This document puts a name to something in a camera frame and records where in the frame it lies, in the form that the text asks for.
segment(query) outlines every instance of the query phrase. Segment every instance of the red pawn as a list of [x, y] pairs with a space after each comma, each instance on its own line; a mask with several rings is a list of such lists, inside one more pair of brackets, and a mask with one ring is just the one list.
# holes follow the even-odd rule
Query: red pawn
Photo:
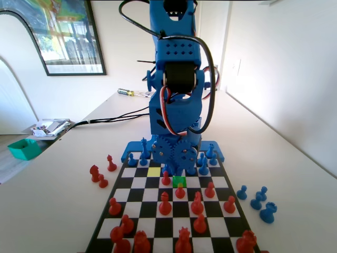
[[115, 171], [117, 169], [117, 165], [112, 162], [111, 155], [107, 156], [107, 160], [109, 162], [109, 166], [107, 167], [108, 171]]
[[169, 203], [169, 195], [164, 191], [161, 195], [162, 202], [159, 205], [159, 212], [162, 215], [168, 215], [172, 210], [172, 205]]
[[225, 209], [226, 212], [228, 213], [233, 213], [235, 211], [235, 205], [234, 205], [235, 199], [233, 196], [230, 196], [228, 198], [228, 201], [226, 201], [223, 204], [223, 208]]
[[214, 183], [213, 182], [209, 182], [209, 186], [205, 189], [205, 195], [206, 197], [212, 199], [215, 195], [214, 192]]
[[190, 232], [187, 228], [182, 227], [179, 230], [179, 239], [174, 246], [175, 253], [191, 253]]
[[121, 204], [119, 204], [118, 202], [116, 202], [115, 198], [111, 198], [109, 200], [109, 203], [111, 205], [110, 208], [109, 208], [109, 213], [111, 215], [114, 216], [114, 215], [117, 215], [117, 214], [119, 214], [121, 212], [122, 206], [121, 206]]
[[137, 231], [134, 238], [134, 253], [149, 253], [151, 250], [150, 242], [144, 231]]
[[98, 176], [98, 178], [99, 178], [99, 180], [100, 180], [100, 183], [99, 183], [98, 186], [101, 187], [101, 188], [107, 187], [108, 181], [107, 181], [106, 179], [104, 179], [104, 176], [103, 176], [102, 174], [100, 174], [100, 175]]
[[193, 228], [195, 231], [198, 233], [204, 233], [206, 231], [206, 222], [205, 222], [205, 217], [200, 214], [198, 218], [193, 222]]
[[254, 246], [256, 245], [256, 236], [252, 231], [246, 230], [242, 234], [242, 238], [236, 241], [236, 249], [238, 253], [254, 253]]

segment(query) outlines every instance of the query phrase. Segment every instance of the white square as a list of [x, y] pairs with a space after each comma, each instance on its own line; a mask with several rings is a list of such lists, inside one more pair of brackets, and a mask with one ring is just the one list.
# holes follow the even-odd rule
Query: white square
[[187, 188], [200, 188], [199, 177], [186, 177]]
[[110, 232], [114, 227], [119, 227], [121, 224], [121, 218], [104, 219], [97, 239], [110, 238]]
[[190, 218], [173, 218], [173, 237], [179, 238], [179, 230], [182, 227], [188, 228], [190, 237], [192, 237]]
[[228, 184], [224, 177], [212, 177], [212, 180], [216, 188], [228, 188]]
[[239, 211], [237, 210], [235, 203], [234, 203], [235, 211], [233, 213], [228, 213], [228, 212], [225, 211], [225, 208], [223, 207], [224, 203], [225, 203], [225, 201], [219, 201], [223, 217], [240, 217]]
[[207, 222], [209, 224], [209, 229], [211, 233], [211, 237], [229, 237], [226, 222], [224, 218], [216, 217], [216, 218], [207, 218]]
[[131, 189], [145, 188], [146, 178], [134, 178], [132, 181]]
[[116, 189], [114, 198], [117, 202], [127, 202], [128, 194], [130, 193], [130, 189]]
[[156, 213], [156, 217], [157, 218], [172, 218], [173, 217], [173, 211], [171, 210], [171, 212], [168, 215], [162, 215], [159, 212], [159, 206], [160, 206], [161, 202], [157, 202], [157, 213]]
[[133, 178], [136, 173], [136, 168], [124, 168], [122, 178]]
[[154, 238], [156, 218], [139, 218], [137, 231], [143, 230], [148, 238]]
[[[197, 218], [198, 215], [195, 215], [194, 212], [192, 212], [192, 209], [191, 209], [192, 203], [193, 203], [193, 201], [189, 201], [190, 217]], [[206, 217], [206, 211], [205, 211], [204, 201], [201, 201], [201, 204], [204, 206], [204, 210], [202, 211], [202, 214], [204, 215], [204, 217]]]
[[144, 201], [158, 201], [158, 188], [145, 188], [143, 194], [143, 202]]
[[172, 253], [173, 238], [154, 238], [153, 253]]
[[127, 202], [123, 214], [128, 215], [129, 218], [139, 218], [141, 206], [141, 202]]
[[194, 237], [192, 238], [194, 253], [212, 253], [213, 245], [210, 237]]

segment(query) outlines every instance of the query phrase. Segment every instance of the white wall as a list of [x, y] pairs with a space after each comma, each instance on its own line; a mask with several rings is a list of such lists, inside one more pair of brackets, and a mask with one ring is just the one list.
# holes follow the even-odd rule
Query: white wall
[[223, 77], [231, 95], [334, 174], [336, 24], [336, 0], [233, 2]]

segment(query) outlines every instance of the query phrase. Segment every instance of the green square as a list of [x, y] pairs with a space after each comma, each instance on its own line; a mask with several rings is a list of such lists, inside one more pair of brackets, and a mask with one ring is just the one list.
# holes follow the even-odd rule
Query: green square
[[186, 177], [173, 176], [173, 188], [178, 188], [178, 184], [182, 183], [186, 187]]

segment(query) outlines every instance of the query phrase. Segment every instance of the chessboard square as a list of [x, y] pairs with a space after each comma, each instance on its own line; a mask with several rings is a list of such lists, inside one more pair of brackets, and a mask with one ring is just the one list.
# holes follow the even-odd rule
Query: chessboard square
[[131, 189], [128, 195], [128, 202], [142, 202], [144, 189]]
[[124, 214], [129, 218], [139, 218], [142, 202], [127, 202]]
[[148, 177], [160, 177], [160, 167], [149, 167]]
[[173, 212], [171, 210], [171, 212], [168, 214], [168, 215], [162, 215], [159, 211], [159, 206], [162, 202], [158, 202], [157, 203], [157, 213], [156, 213], [156, 217], [157, 218], [172, 218], [173, 217]]
[[229, 237], [226, 222], [221, 217], [208, 217], [211, 237]]
[[143, 201], [158, 201], [158, 188], [144, 189]]
[[104, 219], [97, 239], [110, 238], [110, 232], [114, 227], [119, 227], [121, 218]]
[[224, 177], [212, 177], [212, 180], [216, 188], [228, 188], [228, 184]]
[[178, 238], [179, 237], [179, 230], [184, 227], [188, 228], [190, 232], [190, 237], [192, 237], [191, 234], [191, 221], [188, 217], [186, 218], [173, 218], [173, 237]]
[[172, 204], [173, 217], [189, 217], [190, 209], [189, 203], [186, 202], [173, 202]]
[[173, 237], [173, 218], [156, 218], [154, 237]]
[[207, 217], [222, 217], [221, 206], [218, 201], [204, 202]]
[[234, 203], [235, 211], [233, 213], [226, 212], [226, 210], [224, 208], [225, 201], [219, 201], [219, 204], [221, 206], [223, 217], [240, 217], [239, 211], [237, 210], [237, 207], [236, 207], [235, 203]]
[[156, 218], [139, 218], [137, 231], [143, 230], [148, 238], [154, 238]]
[[122, 178], [133, 178], [136, 174], [136, 168], [124, 168]]
[[114, 198], [117, 202], [127, 202], [130, 189], [116, 189]]
[[140, 218], [153, 218], [156, 217], [157, 202], [142, 202]]
[[154, 238], [153, 253], [172, 253], [173, 238]]
[[135, 188], [141, 188], [144, 189], [145, 188], [145, 184], [146, 184], [146, 178], [134, 178], [131, 188], [135, 189]]
[[192, 238], [194, 253], [213, 253], [213, 245], [211, 238], [199, 237]]

